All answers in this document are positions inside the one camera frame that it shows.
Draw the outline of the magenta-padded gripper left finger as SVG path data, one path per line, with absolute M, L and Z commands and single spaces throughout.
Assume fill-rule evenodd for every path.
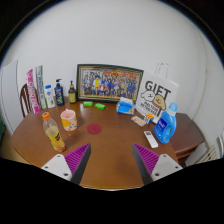
M 42 169 L 79 185 L 90 155 L 91 144 L 87 143 L 66 155 L 56 154 Z

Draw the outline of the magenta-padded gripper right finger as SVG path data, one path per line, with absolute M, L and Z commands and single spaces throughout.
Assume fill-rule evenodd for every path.
M 182 169 L 182 167 L 169 155 L 158 155 L 157 153 L 136 143 L 132 146 L 132 154 L 145 185 Z

